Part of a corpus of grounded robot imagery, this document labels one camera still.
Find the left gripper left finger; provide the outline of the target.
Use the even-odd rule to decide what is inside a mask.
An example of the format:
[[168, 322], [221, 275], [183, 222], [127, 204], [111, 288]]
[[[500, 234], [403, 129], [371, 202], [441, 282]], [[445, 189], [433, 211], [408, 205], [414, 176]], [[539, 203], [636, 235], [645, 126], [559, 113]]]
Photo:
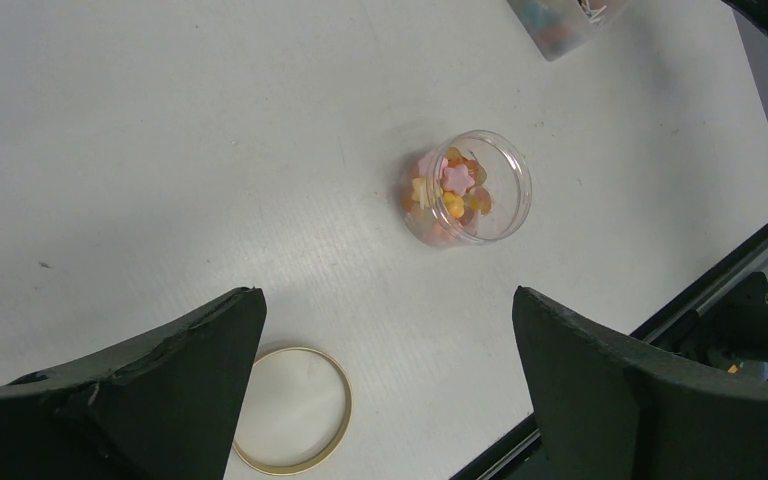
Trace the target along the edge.
[[236, 288], [0, 386], [0, 479], [220, 479], [266, 320]]

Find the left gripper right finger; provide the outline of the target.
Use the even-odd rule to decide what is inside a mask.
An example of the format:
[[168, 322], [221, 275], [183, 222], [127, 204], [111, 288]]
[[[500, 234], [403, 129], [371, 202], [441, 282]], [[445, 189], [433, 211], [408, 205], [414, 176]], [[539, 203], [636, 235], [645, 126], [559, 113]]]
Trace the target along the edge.
[[730, 374], [517, 289], [513, 329], [561, 479], [768, 479], [768, 382]]

